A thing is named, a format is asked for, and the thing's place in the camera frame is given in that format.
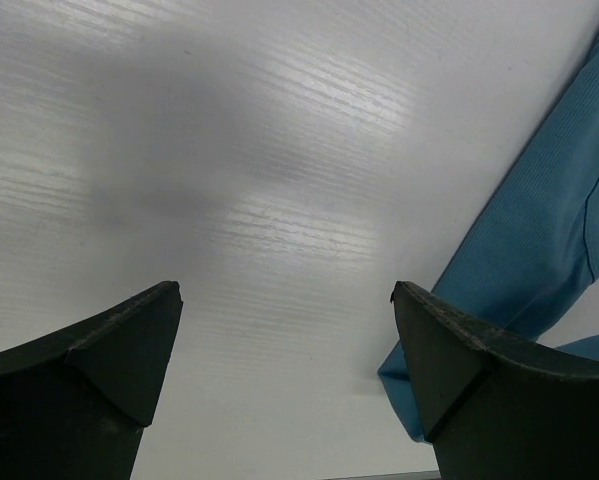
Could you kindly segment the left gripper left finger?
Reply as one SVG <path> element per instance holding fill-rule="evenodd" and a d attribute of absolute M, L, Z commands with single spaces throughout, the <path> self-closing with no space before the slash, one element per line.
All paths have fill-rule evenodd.
<path fill-rule="evenodd" d="M 128 479 L 182 313 L 163 281 L 0 352 L 0 479 Z"/>

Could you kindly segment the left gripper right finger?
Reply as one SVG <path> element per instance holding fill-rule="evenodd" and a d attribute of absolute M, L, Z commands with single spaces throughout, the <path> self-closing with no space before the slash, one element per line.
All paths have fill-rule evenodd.
<path fill-rule="evenodd" d="M 599 361 L 467 315 L 412 282 L 392 302 L 444 479 L 599 479 Z"/>

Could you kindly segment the teal tank top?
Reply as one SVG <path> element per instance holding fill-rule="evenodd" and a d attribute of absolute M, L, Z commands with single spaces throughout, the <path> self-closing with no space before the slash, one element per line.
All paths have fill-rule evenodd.
<path fill-rule="evenodd" d="M 599 31 L 434 286 L 529 340 L 599 279 Z"/>

